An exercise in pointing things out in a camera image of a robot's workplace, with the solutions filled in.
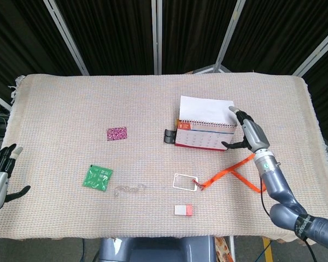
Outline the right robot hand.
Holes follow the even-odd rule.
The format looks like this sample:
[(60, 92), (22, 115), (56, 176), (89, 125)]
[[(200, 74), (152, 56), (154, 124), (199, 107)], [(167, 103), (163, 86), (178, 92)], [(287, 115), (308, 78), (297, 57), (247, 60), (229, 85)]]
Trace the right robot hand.
[(263, 148), (269, 148), (270, 143), (266, 138), (263, 129), (254, 122), (251, 116), (234, 106), (229, 106), (229, 110), (236, 115), (243, 129), (244, 137), (241, 142), (235, 142), (233, 144), (228, 144), (227, 142), (222, 141), (222, 145), (227, 149), (247, 148), (252, 153)]

